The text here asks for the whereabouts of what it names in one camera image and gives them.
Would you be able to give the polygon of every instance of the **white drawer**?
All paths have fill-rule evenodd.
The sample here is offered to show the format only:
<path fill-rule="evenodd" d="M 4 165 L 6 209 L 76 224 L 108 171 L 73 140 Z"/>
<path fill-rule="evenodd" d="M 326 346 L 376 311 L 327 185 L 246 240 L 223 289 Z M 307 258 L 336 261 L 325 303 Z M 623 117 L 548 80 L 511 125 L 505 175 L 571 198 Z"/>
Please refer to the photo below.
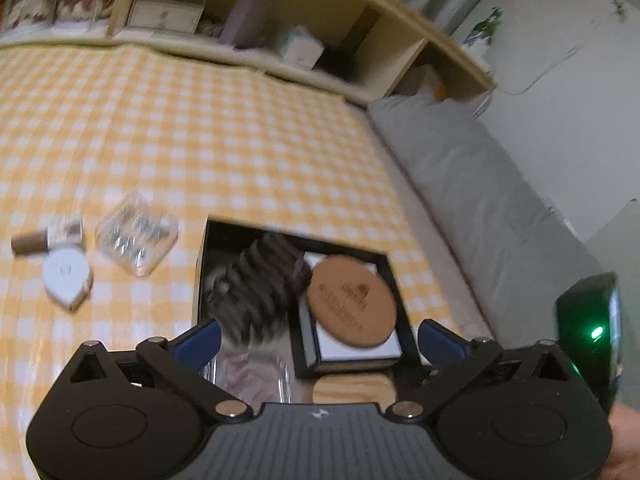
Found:
<path fill-rule="evenodd" d="M 165 0 L 136 0 L 127 25 L 194 33 L 202 14 L 202 6 Z"/>

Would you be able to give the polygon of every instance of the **yellow checkered tablecloth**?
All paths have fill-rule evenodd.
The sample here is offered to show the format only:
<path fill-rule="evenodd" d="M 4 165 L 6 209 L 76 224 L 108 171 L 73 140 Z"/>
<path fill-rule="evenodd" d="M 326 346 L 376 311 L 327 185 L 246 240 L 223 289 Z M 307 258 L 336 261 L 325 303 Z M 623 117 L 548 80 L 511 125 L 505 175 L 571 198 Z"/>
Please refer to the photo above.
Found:
<path fill-rule="evenodd" d="M 148 278 L 94 250 L 98 220 L 139 191 L 180 218 Z M 80 212 L 91 298 L 69 314 L 41 257 L 11 236 Z M 190 325 L 207 215 L 388 254 L 412 323 L 449 310 L 367 133 L 338 96 L 140 47 L 0 51 L 0 476 L 36 478 L 24 434 L 76 347 L 130 349 Z"/>

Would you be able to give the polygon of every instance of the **hand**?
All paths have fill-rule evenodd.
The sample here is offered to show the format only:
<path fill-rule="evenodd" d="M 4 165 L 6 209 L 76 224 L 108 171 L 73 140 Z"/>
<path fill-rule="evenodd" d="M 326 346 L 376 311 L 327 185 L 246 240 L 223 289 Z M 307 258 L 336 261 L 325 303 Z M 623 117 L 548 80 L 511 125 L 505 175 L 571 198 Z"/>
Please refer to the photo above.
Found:
<path fill-rule="evenodd" d="M 613 446 L 600 480 L 640 479 L 640 413 L 616 403 L 609 423 Z"/>

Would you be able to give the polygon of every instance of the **brown oval coaster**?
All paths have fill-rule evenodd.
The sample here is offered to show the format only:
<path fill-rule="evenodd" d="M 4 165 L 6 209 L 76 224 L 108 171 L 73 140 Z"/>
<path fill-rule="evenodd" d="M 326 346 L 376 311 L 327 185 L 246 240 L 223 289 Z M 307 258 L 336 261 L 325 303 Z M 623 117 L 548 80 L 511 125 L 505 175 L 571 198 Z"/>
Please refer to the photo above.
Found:
<path fill-rule="evenodd" d="M 396 326 L 396 302 L 387 284 L 350 256 L 328 256 L 317 264 L 306 299 L 325 330 L 350 346 L 381 345 Z"/>
<path fill-rule="evenodd" d="M 384 412 L 396 402 L 396 389 L 385 374 L 329 374 L 314 385 L 314 404 L 377 402 Z"/>

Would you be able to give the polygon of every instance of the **gray pillow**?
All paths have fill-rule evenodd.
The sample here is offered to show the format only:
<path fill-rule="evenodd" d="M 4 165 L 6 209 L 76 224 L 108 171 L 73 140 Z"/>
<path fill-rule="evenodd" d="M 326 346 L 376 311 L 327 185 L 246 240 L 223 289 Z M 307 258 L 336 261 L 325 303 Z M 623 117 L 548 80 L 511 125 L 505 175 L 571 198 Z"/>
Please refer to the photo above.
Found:
<path fill-rule="evenodd" d="M 456 255 L 498 341 L 556 338 L 555 301 L 597 261 L 463 105 L 393 96 L 370 117 Z"/>

